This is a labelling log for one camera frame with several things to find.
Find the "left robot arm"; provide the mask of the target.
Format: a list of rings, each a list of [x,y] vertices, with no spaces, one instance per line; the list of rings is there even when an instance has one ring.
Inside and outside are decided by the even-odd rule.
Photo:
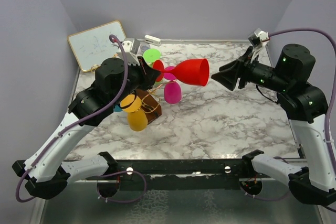
[[[32,198],[52,199],[68,184],[102,176],[112,178],[118,170],[108,152],[81,161],[65,158],[78,142],[113,113],[115,105],[135,90],[153,87],[160,72],[139,57],[138,66],[122,59],[108,58],[94,72],[92,85],[77,94],[60,125],[44,145],[29,159],[18,160],[12,168]]]

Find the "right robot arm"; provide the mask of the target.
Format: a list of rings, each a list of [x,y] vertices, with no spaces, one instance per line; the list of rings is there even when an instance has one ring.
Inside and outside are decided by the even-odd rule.
[[[252,59],[252,54],[253,48],[249,47],[211,78],[230,91],[253,83],[276,92],[308,165],[289,165],[255,150],[243,156],[242,173],[246,177],[261,173],[285,184],[303,204],[326,207],[334,203],[335,171],[328,150],[332,142],[324,128],[328,103],[323,91],[308,82],[315,57],[305,46],[287,44],[272,68]]]

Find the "green wine glass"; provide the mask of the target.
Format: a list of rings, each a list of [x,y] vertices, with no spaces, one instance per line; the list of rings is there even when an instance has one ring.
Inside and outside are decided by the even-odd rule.
[[[163,63],[160,60],[161,53],[159,50],[155,48],[148,49],[142,56],[149,67],[156,70],[163,70]]]

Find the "red wine glass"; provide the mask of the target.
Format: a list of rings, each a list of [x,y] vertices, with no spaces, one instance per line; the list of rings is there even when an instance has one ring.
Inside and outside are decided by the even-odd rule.
[[[206,86],[209,80],[209,63],[205,58],[189,59],[182,61],[173,69],[165,69],[162,61],[157,60],[153,69],[160,72],[159,77],[164,74],[172,74],[178,81],[192,86]]]

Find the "pink wine glass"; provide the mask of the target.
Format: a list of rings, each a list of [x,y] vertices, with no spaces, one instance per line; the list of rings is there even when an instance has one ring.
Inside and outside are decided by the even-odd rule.
[[[177,104],[182,99],[182,89],[177,81],[177,78],[171,73],[165,73],[164,79],[170,81],[164,87],[164,99],[169,104]]]

